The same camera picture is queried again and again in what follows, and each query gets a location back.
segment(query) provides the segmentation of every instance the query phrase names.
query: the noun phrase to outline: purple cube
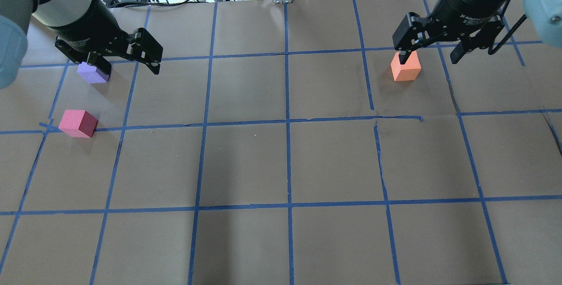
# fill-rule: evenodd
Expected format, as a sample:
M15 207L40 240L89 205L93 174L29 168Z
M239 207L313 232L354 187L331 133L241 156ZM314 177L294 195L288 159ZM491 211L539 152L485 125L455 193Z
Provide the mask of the purple cube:
M109 74L85 62L78 65L78 74L90 84L109 81Z

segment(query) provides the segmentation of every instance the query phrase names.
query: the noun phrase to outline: colored block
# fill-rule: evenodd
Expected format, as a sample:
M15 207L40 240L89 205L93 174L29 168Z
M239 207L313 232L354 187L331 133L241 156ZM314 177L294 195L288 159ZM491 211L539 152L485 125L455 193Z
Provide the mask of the colored block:
M91 138L98 119L87 111L67 109L58 128L71 137Z
M89 65L88 63L82 62L78 65L78 74L85 79L88 83L107 83L109 81L109 74L104 73L98 67Z
M422 68L418 59L417 51L414 51L412 54L410 54L410 57L404 65L400 64L398 56L399 52L394 55L394 59L392 59L392 62L390 64L394 80L414 81L416 77L418 77L418 74L420 73L420 70Z

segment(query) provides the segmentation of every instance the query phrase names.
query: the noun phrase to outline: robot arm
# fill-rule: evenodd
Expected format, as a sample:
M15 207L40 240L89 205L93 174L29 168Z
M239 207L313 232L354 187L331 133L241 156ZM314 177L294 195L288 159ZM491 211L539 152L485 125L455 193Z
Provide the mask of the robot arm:
M144 63L154 74L160 71L162 46L146 29L133 34L120 29L100 0L2 0L0 27L8 36L0 43L0 89L15 79L31 15L58 35L55 46L74 63L85 61L109 74L104 56L118 56Z
M500 7L508 1L438 0L428 17L408 13L392 35L395 49L400 51L400 62L406 63L412 51L437 41L460 41L451 53L453 64L476 48L495 53L494 41L504 28ZM522 0L522 3L542 41L562 47L562 0Z

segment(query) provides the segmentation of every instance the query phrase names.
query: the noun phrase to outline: orange cube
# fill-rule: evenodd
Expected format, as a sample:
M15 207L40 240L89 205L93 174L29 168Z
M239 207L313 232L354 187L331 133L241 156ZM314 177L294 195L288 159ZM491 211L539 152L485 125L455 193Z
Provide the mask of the orange cube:
M399 52L394 55L394 59L390 64L392 69L392 76L395 81L414 81L422 66L418 59L418 52L414 51L406 61L406 64L401 65L399 60Z

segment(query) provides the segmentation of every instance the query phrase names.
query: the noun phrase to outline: light blue joint cap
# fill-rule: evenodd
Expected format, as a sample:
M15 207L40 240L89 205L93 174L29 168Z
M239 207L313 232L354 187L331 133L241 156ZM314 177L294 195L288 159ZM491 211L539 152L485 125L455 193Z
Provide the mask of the light blue joint cap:
M24 31L0 15L0 90L14 82L27 50Z
M540 39L562 47L562 0L522 0L522 4Z

